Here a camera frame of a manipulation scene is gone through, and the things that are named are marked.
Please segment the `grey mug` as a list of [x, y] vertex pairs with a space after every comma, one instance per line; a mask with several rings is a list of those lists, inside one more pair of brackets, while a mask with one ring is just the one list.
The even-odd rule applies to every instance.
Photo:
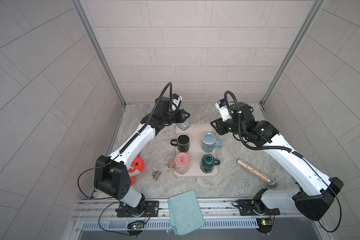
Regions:
[[176, 125], [182, 131], [187, 131], [191, 127], [189, 119], [185, 120], [183, 123], [176, 123]]

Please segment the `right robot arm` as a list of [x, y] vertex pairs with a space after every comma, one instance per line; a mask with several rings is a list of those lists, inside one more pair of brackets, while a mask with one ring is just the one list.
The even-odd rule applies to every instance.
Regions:
[[215, 104], [221, 117], [211, 122], [219, 135], [232, 133], [248, 149], [265, 151], [297, 182], [298, 188], [289, 191], [261, 189], [252, 205], [259, 215], [273, 209], [298, 210], [313, 221], [319, 221], [329, 210], [344, 183], [330, 178], [299, 154], [271, 123], [256, 121], [252, 107], [237, 103], [230, 106], [219, 100]]

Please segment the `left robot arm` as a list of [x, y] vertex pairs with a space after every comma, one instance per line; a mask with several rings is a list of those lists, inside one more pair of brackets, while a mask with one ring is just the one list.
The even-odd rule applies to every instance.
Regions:
[[145, 211], [145, 196], [132, 187], [128, 170], [144, 146], [164, 127], [182, 124], [190, 117], [180, 108], [181, 103], [182, 97], [177, 94], [157, 98], [153, 112], [142, 118], [134, 134], [115, 152], [96, 160], [94, 188], [124, 203], [134, 216]]

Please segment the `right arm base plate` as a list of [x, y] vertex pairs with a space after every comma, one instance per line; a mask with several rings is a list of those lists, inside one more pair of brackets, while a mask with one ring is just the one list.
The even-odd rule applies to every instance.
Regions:
[[236, 200], [232, 205], [239, 209], [241, 216], [278, 216], [279, 209], [269, 209], [261, 201], [252, 199]]

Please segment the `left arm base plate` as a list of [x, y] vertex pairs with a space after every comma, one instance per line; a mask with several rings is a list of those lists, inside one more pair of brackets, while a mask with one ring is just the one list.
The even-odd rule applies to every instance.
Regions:
[[144, 201], [140, 202], [136, 208], [120, 203], [119, 208], [116, 209], [115, 212], [118, 218], [157, 217], [159, 203], [159, 201]]

